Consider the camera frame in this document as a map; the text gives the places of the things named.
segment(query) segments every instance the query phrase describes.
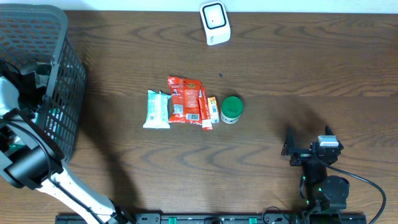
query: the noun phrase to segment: red snack bag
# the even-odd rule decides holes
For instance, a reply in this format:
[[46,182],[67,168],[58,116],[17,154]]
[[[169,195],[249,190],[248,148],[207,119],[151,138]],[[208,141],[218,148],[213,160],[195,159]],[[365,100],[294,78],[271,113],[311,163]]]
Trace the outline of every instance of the red snack bag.
[[169,123],[201,124],[199,91],[201,81],[169,77],[174,112]]
[[207,102],[205,87],[200,88],[199,107],[200,107],[200,116],[201,116],[201,127],[203,128],[204,131],[212,130],[213,126],[211,125],[209,105]]

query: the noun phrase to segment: wood grain surface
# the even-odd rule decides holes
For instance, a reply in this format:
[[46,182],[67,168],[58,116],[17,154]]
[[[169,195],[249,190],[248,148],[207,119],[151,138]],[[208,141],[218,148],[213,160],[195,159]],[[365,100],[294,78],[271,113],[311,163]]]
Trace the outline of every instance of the wood grain surface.
[[[231,39],[212,47],[199,13],[67,16],[88,75],[70,168],[98,192],[132,212],[299,209],[302,170],[280,156],[286,127],[307,146],[329,124],[345,146],[335,166],[379,184],[387,206],[378,223],[397,222],[397,15],[230,13]],[[208,132],[189,124],[143,129],[147,90],[169,93],[168,75],[201,80],[219,104],[239,95],[242,118]],[[380,193],[346,178],[346,211],[370,221]],[[53,223],[72,212],[5,181],[0,211],[0,223]]]

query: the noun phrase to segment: white barcode scanner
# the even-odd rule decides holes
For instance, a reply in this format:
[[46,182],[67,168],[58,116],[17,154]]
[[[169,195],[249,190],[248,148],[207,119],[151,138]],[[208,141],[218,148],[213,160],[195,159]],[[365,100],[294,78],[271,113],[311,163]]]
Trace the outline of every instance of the white barcode scanner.
[[208,45],[220,44],[229,40],[231,27],[223,3],[215,1],[202,5],[200,15]]

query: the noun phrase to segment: green lid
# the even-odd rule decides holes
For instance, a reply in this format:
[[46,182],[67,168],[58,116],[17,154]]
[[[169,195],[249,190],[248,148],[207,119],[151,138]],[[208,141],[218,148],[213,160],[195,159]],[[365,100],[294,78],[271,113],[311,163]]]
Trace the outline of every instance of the green lid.
[[236,96],[227,97],[223,102],[221,112],[227,118],[237,118],[243,112],[243,102]]

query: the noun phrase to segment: basket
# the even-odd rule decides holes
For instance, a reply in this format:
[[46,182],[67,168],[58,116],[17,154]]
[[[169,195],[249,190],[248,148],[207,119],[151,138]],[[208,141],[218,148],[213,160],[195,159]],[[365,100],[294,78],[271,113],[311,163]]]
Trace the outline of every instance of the basket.
[[65,161],[75,148],[86,73],[67,37],[68,18],[54,6],[0,5],[0,59],[18,68],[51,64],[36,124],[61,148]]

